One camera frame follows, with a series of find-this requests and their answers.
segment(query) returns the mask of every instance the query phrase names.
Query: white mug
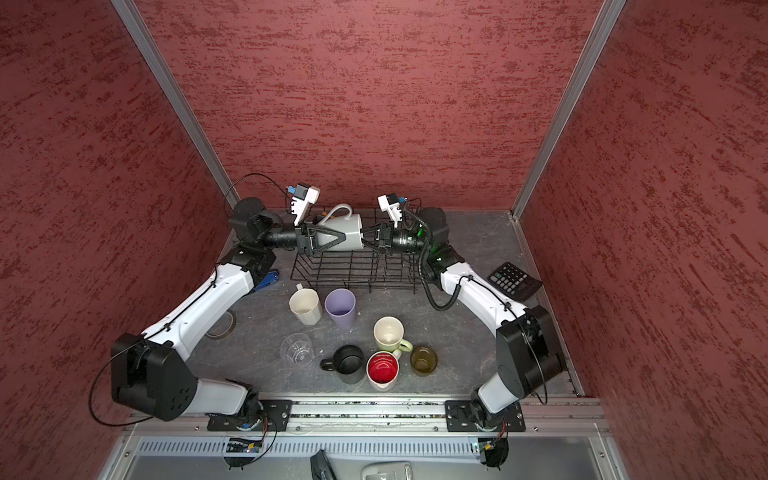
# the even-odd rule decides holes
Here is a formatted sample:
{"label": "white mug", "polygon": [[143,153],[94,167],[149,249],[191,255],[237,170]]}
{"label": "white mug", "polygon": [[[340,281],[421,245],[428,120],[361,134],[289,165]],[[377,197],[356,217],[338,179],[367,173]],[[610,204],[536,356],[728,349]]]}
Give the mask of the white mug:
{"label": "white mug", "polygon": [[373,326],[373,338],[376,340],[376,346],[385,352],[395,352],[396,350],[410,352],[413,350],[413,344],[402,338],[405,332],[402,322],[394,316],[384,316]]}
{"label": "white mug", "polygon": [[314,325],[323,316],[317,292],[311,288],[304,288],[301,283],[296,285],[296,293],[291,295],[288,306],[293,315],[296,315],[304,325]]}
{"label": "white mug", "polygon": [[[334,212],[336,212],[339,208],[346,208],[349,210],[349,212],[344,217],[331,218],[331,215],[333,215]],[[352,207],[349,205],[336,205],[320,222],[318,222],[318,225],[320,227],[328,227],[331,230],[335,230],[346,235],[346,240],[344,240],[342,243],[334,245],[333,247],[330,247],[328,251],[351,252],[354,250],[362,250],[362,234],[360,233],[360,229],[362,228],[362,219],[360,218],[360,214],[352,213]],[[321,247],[327,243],[333,242],[336,239],[336,237],[327,233],[318,233],[316,238],[317,244]]]}
{"label": "white mug", "polygon": [[[373,360],[373,358],[376,357],[379,354],[391,355],[391,356],[395,357],[395,364],[396,364],[397,371],[395,372],[395,376],[392,377],[392,379],[389,380],[386,383],[379,383],[379,382],[377,382],[377,381],[375,381],[374,379],[371,378],[371,370],[370,370],[371,360]],[[368,378],[368,381],[370,382],[370,384],[371,384],[371,386],[373,387],[374,390],[377,390],[379,392],[387,392],[388,390],[391,390],[393,386],[395,386],[395,382],[397,382],[397,377],[400,375],[400,361],[399,360],[400,360],[400,356],[401,355],[402,355],[402,352],[399,349],[395,350],[394,352],[381,351],[381,352],[376,352],[373,355],[371,355],[371,358],[369,358],[368,362],[366,363],[366,377]]]}

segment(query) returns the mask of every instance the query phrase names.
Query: black cable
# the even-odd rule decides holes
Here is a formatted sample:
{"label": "black cable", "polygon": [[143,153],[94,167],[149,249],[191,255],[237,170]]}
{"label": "black cable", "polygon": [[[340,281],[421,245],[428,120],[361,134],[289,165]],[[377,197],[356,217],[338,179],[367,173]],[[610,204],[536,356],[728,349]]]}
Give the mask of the black cable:
{"label": "black cable", "polygon": [[513,311],[512,311],[512,304],[511,304],[511,303],[509,303],[509,302],[507,302],[507,303],[504,303],[504,302],[502,302],[502,299],[498,298],[498,295],[496,295],[496,292],[494,292],[493,290],[491,290],[490,288],[488,288],[488,286],[486,286],[486,285],[484,285],[484,284],[480,283],[479,281],[475,280],[475,278],[474,278],[473,276],[470,276],[470,277],[467,277],[467,278],[469,278],[469,279],[470,279],[472,282],[475,282],[475,283],[477,283],[479,286],[483,287],[483,288],[484,288],[484,289],[486,289],[487,291],[491,292],[491,295],[495,296],[495,297],[496,297],[496,300],[498,300],[498,302],[499,302],[501,305],[503,305],[503,306],[504,306],[504,311],[507,311],[507,310],[509,310],[509,312],[510,312],[510,313],[511,313],[511,314],[512,314],[512,315],[513,315],[515,318],[518,318],[518,316],[517,316],[517,315],[515,315],[515,312],[513,312]]}
{"label": "black cable", "polygon": [[[248,178],[248,177],[253,177],[254,175],[258,175],[259,177],[264,177],[267,180],[269,180],[270,182],[272,182],[274,184],[274,186],[277,187],[278,190],[280,190],[280,193],[285,195],[286,200],[290,200],[290,197],[288,197],[288,193],[285,191],[285,189],[283,189],[280,185],[278,185],[276,181],[272,180],[271,178],[269,178],[265,174],[260,174],[260,173],[257,173],[257,172],[251,172],[249,174],[245,174],[242,177],[238,178],[237,180],[235,180],[235,182],[233,184],[230,185],[229,188],[227,188],[227,192],[224,194],[224,205],[223,205],[223,209],[224,209],[224,214],[225,215],[227,214],[227,197],[229,197],[230,192],[232,191],[234,186],[237,185],[241,180],[243,180],[245,178]],[[288,210],[287,204],[286,204],[286,212],[288,214],[290,214],[290,211]]]}
{"label": "black cable", "polygon": [[544,386],[544,401],[541,401],[541,397],[538,395],[538,392],[535,390],[533,393],[536,394],[538,397],[538,402],[547,405],[549,403],[549,393],[547,392],[547,381],[544,380],[544,370],[541,369],[541,364],[538,362],[538,357],[536,356],[536,352],[534,352],[533,347],[531,346],[531,342],[528,341],[528,334],[523,330],[522,325],[520,325],[520,321],[518,320],[518,328],[520,329],[520,333],[523,334],[523,340],[525,341],[525,345],[528,346],[528,349],[531,350],[531,355],[533,355],[533,359],[536,360],[536,366],[538,367],[538,374],[541,376],[541,384]]}
{"label": "black cable", "polygon": [[134,422],[126,422],[126,423],[109,423],[109,422],[105,422],[102,419],[99,419],[96,416],[96,412],[94,411],[94,391],[96,390],[96,383],[101,378],[101,375],[107,369],[109,364],[114,361],[114,359],[118,358],[123,353],[126,353],[128,350],[134,348],[136,345],[139,345],[142,342],[146,342],[147,340],[149,340],[153,336],[156,336],[158,333],[162,332],[163,330],[168,331],[170,329],[170,325],[174,321],[176,321],[176,319],[179,318],[179,316],[182,313],[186,312],[189,307],[191,307],[195,302],[197,302],[203,295],[208,293],[208,290],[210,290],[211,288],[215,288],[216,287],[216,280],[218,280],[218,278],[219,278],[219,269],[218,269],[218,266],[215,266],[214,267],[214,279],[211,280],[211,282],[208,284],[208,288],[206,288],[200,295],[195,297],[194,300],[189,302],[189,304],[187,306],[185,306],[179,313],[177,313],[176,316],[174,316],[174,318],[172,318],[172,319],[170,319],[170,321],[166,322],[157,332],[155,332],[155,333],[153,333],[153,334],[151,334],[149,336],[146,336],[146,337],[142,338],[141,340],[138,340],[137,342],[135,342],[133,345],[130,345],[130,346],[122,349],[120,352],[115,353],[112,357],[110,357],[109,360],[107,360],[107,362],[104,364],[104,366],[101,367],[101,370],[98,371],[98,373],[96,374],[96,378],[94,379],[93,383],[91,384],[91,389],[88,391],[88,412],[91,414],[91,418],[94,421],[96,421],[96,423],[98,423],[99,425],[103,425],[105,427],[127,427],[129,425],[136,425],[137,423],[146,422],[147,420],[153,418],[150,415],[147,418],[144,418],[144,419],[141,419],[141,420],[136,420]]}
{"label": "black cable", "polygon": [[424,245],[422,246],[421,251],[419,252],[419,258],[417,260],[417,269],[419,271],[419,279],[422,281],[422,285],[424,286],[424,293],[427,295],[427,300],[429,300],[429,304],[432,305],[432,308],[439,311],[439,312],[445,312],[447,309],[454,306],[456,303],[456,300],[458,300],[458,294],[462,291],[462,279],[458,279],[458,282],[456,283],[456,288],[453,289],[453,294],[451,295],[451,298],[448,300],[448,302],[445,305],[440,305],[435,301],[435,298],[432,296],[432,291],[429,289],[429,283],[427,283],[427,279],[424,276],[424,262],[426,261],[427,255],[429,255],[429,244],[432,242],[432,230],[430,230],[429,225],[426,224],[424,220],[419,218],[418,215],[414,214],[410,210],[404,210],[408,215],[410,215],[415,221],[419,222],[422,226],[422,229],[425,232],[425,238],[424,238]]}
{"label": "black cable", "polygon": [[274,420],[272,420],[272,417],[270,417],[269,415],[265,415],[265,416],[266,416],[266,427],[267,427],[267,428],[269,428],[269,427],[270,427],[270,420],[271,420],[271,421],[272,421],[272,425],[274,425],[274,426],[275,426],[275,435],[272,437],[272,443],[270,443],[270,446],[269,446],[269,447],[268,447],[266,450],[264,450],[264,453],[262,453],[261,455],[259,455],[259,456],[256,458],[256,460],[258,460],[259,458],[261,458],[261,457],[265,456],[267,453],[269,453],[269,451],[272,449],[272,445],[274,445],[274,444],[275,444],[275,441],[277,440],[277,424],[275,423],[275,421],[274,421]]}

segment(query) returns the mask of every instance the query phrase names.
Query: cream mug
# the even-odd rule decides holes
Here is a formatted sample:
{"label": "cream mug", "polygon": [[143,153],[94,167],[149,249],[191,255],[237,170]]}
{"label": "cream mug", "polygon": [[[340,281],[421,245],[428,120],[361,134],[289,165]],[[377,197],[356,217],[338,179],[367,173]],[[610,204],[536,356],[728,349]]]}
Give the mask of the cream mug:
{"label": "cream mug", "polygon": [[384,316],[373,326],[373,338],[379,350],[394,352],[397,349],[403,352],[413,350],[413,344],[402,338],[406,330],[402,322],[394,316]]}

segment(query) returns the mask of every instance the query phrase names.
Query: vented panel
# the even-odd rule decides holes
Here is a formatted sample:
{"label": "vented panel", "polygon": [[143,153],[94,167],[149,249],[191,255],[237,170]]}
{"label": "vented panel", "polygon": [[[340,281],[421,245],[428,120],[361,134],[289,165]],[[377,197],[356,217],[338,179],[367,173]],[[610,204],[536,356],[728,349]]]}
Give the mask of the vented panel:
{"label": "vented panel", "polygon": [[[143,437],[137,455],[143,456],[222,456],[228,437]],[[370,437],[278,437],[270,456],[310,457],[318,450],[328,455],[349,457],[399,457],[399,458],[470,458],[479,455],[476,439],[431,439],[418,437],[381,438]],[[227,456],[253,456],[254,453],[227,454]]]}

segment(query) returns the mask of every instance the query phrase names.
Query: white mug handle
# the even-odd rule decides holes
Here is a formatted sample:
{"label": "white mug handle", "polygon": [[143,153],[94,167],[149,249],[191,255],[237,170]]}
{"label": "white mug handle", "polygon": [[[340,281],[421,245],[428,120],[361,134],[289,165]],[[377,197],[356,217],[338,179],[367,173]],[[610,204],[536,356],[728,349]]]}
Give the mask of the white mug handle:
{"label": "white mug handle", "polygon": [[331,215],[333,215],[333,212],[337,211],[339,208],[346,208],[349,210],[348,214],[344,217],[344,220],[349,220],[352,218],[352,207],[350,207],[347,204],[338,204],[334,208],[331,209],[330,212],[320,221],[318,222],[318,225],[323,225],[329,218],[331,218]]}

